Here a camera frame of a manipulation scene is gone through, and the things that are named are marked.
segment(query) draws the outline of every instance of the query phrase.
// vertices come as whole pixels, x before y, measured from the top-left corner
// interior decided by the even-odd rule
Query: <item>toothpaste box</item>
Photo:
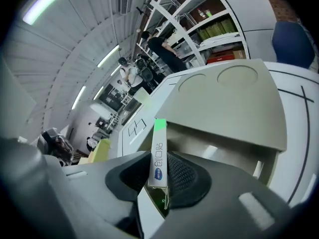
[[[149,175],[149,187],[167,187],[167,139],[166,139],[166,120],[155,119],[152,157]]]

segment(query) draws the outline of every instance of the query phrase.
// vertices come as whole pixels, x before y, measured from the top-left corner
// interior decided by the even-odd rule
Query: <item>ceiling light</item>
[[[78,94],[78,96],[76,97],[74,104],[72,105],[72,110],[75,108],[76,104],[79,102],[79,99],[81,97],[81,95],[83,94],[83,91],[85,90],[85,86],[83,86]]]
[[[23,21],[32,25],[44,10],[55,0],[37,0],[23,17]]]
[[[102,90],[104,89],[104,87],[100,88],[100,90],[98,91],[98,93],[96,93],[95,97],[93,98],[93,100],[96,100],[96,98],[98,97],[98,95],[102,92]]]
[[[121,68],[121,65],[119,65],[119,66],[113,71],[113,73],[111,73],[111,76],[113,76],[120,68]]]
[[[115,51],[117,51],[119,47],[120,47],[119,45],[116,45],[115,48],[111,50],[110,53],[105,56],[105,58],[102,59],[102,61],[98,64],[98,67],[101,67],[103,63],[105,62],[105,60],[107,60]]]

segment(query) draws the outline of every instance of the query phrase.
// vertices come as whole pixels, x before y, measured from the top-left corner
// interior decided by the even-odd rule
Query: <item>blue chair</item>
[[[278,21],[272,44],[279,63],[308,69],[315,58],[314,49],[304,29],[294,22]]]

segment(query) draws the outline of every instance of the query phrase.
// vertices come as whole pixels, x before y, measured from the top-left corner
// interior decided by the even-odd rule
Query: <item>red box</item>
[[[211,54],[207,59],[207,63],[211,64],[214,62],[220,62],[220,61],[232,60],[232,59],[235,59],[235,55],[234,55],[233,51],[226,50],[226,51]]]

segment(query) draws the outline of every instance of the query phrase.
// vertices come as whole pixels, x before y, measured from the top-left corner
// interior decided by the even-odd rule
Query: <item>bottle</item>
[[[211,13],[210,13],[210,10],[207,9],[207,10],[205,11],[205,13],[206,13],[206,15],[207,15],[208,17],[212,17],[212,15],[211,15]]]
[[[198,11],[199,15],[201,15],[201,17],[203,19],[206,19],[206,15],[199,8],[197,8],[197,11]]]

